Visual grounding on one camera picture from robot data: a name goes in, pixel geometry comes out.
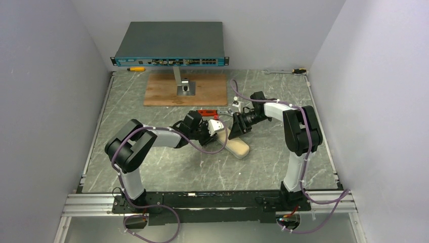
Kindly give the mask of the beige umbrella case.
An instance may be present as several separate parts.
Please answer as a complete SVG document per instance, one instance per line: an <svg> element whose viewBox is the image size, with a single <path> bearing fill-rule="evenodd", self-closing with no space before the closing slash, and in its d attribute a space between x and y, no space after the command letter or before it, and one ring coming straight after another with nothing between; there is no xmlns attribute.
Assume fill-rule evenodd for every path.
<svg viewBox="0 0 429 243"><path fill-rule="evenodd" d="M217 141L221 145L225 143L226 138L227 136L224 130L217 132ZM245 158L250 152L250 146L240 138L228 139L224 148L238 159Z"/></svg>

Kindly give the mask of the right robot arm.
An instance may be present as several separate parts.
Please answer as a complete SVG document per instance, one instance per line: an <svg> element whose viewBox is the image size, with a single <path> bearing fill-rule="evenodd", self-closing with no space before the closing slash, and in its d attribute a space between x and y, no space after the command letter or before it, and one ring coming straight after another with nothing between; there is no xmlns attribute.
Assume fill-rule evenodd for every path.
<svg viewBox="0 0 429 243"><path fill-rule="evenodd" d="M289 159L279 197L285 203L303 200L307 165L323 142L314 108L267 99L262 91L253 93L249 100L253 105L250 111L233 114L233 125L228 139L232 140L250 132L253 125L265 120L276 119L283 122Z"/></svg>

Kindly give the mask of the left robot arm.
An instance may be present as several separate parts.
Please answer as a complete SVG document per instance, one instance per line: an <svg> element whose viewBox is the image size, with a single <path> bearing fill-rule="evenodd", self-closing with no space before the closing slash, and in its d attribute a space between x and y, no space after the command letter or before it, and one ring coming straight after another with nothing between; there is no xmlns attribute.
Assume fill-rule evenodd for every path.
<svg viewBox="0 0 429 243"><path fill-rule="evenodd" d="M209 122L196 111L170 127L144 125L136 119L129 120L105 145L113 169L118 174L121 194L136 206L146 206L146 189L140 176L140 166L153 147L179 149L193 141L201 146L213 142L217 135Z"/></svg>

